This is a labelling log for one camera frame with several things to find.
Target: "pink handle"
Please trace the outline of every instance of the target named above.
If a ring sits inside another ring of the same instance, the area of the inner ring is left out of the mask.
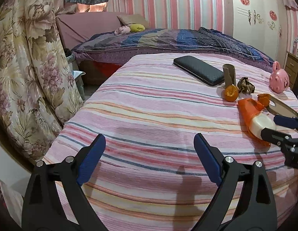
[[[278,61],[273,62],[272,70],[273,72],[276,70],[280,70],[280,63]]]

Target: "pink headboard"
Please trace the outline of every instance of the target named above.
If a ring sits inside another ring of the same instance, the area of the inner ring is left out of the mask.
[[[72,49],[93,35],[112,32],[122,24],[117,12],[85,12],[56,16],[56,24],[64,48]]]

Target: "pink piggy bank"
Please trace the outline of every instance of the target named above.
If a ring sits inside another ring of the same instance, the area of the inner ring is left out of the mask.
[[[281,93],[289,87],[289,76],[284,69],[280,68],[278,61],[273,63],[272,74],[270,75],[269,87],[275,93]]]

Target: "pink towel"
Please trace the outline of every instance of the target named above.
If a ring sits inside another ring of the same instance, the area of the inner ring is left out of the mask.
[[[122,26],[115,30],[115,36],[120,36],[123,34],[128,34],[131,32],[131,29],[128,26]]]

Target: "beige pillow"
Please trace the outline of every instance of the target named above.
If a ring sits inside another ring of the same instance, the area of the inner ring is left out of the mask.
[[[145,29],[149,29],[149,23],[143,18],[140,14],[135,14],[135,15],[119,15],[117,16],[119,21],[124,26],[129,26],[131,24],[141,24],[145,27]]]

